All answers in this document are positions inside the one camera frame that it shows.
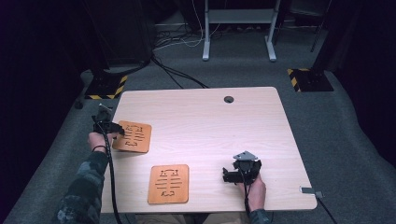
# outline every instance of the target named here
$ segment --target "wooden coaster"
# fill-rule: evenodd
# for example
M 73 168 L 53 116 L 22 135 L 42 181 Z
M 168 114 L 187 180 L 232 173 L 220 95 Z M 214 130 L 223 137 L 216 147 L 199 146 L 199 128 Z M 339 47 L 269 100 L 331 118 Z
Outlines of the wooden coaster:
M 119 125 L 125 135 L 119 134 L 113 142 L 113 148 L 133 152 L 148 152 L 151 137 L 151 125 L 121 120 Z
M 186 203 L 189 200 L 189 166 L 151 167 L 148 203 Z

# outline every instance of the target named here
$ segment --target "hand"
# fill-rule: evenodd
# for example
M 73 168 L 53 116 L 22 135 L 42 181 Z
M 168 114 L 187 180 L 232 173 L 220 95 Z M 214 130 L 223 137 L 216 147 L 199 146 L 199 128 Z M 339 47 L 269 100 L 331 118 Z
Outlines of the hand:
M 241 192 L 245 197 L 244 184 L 237 183 L 237 185 L 241 189 Z M 250 185 L 250 190 L 248 188 L 249 186 L 247 186 L 247 191 L 248 191 L 247 197 L 248 197 L 248 206 L 250 208 L 250 211 L 253 212 L 254 210 L 257 209 L 263 209 L 265 202 L 266 188 L 264 182 L 262 182 L 262 176 L 258 174 L 256 180 Z
M 117 137 L 117 133 L 107 134 L 108 143 L 110 145 L 113 142 L 113 138 L 115 137 Z M 93 150 L 94 147 L 97 147 L 95 151 L 101 151 L 106 153 L 106 149 L 104 148 L 106 146 L 106 141 L 101 133 L 90 133 L 88 135 L 88 143 L 90 144 L 91 150 Z

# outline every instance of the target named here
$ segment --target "black curtain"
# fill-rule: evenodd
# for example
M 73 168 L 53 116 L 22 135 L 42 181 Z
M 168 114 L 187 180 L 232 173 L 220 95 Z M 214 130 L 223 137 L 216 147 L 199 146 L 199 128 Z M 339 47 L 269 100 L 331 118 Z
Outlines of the black curtain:
M 378 153 L 396 165 L 396 2 L 335 1 L 329 33 L 313 70 L 333 71 L 359 125 Z
M 78 0 L 2 1 L 0 29 L 2 222 L 82 91 L 81 72 L 107 64 Z

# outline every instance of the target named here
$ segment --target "camouflage sleeve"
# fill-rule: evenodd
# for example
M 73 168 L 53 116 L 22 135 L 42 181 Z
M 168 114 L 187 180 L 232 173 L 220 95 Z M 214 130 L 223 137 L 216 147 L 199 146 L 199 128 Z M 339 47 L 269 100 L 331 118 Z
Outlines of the camouflage sleeve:
M 107 156 L 93 152 L 79 167 L 51 223 L 99 223 Z
M 249 214 L 251 224 L 269 224 L 270 219 L 264 209 L 254 210 Z

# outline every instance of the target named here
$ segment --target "table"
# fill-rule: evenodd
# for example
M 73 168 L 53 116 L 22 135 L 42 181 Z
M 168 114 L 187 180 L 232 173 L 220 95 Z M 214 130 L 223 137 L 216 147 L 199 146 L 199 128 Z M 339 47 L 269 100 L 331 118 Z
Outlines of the table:
M 233 156 L 245 150 L 262 161 L 266 210 L 317 206 L 300 192 L 311 185 L 275 88 L 126 91 L 113 119 L 120 120 L 152 126 L 147 154 L 112 151 L 121 213 L 245 211 L 238 187 L 222 180 L 222 168 L 232 171 Z M 190 167 L 189 201 L 148 204 L 151 167 L 171 164 Z M 103 213 L 113 212 L 110 192 L 107 168 Z
M 210 31 L 209 23 L 270 23 L 269 34 L 265 37 L 265 45 L 270 62 L 276 61 L 274 45 L 272 43 L 276 26 L 280 0 L 276 0 L 274 8 L 265 9 L 209 9 L 205 0 L 205 44 L 202 59 L 209 60 Z

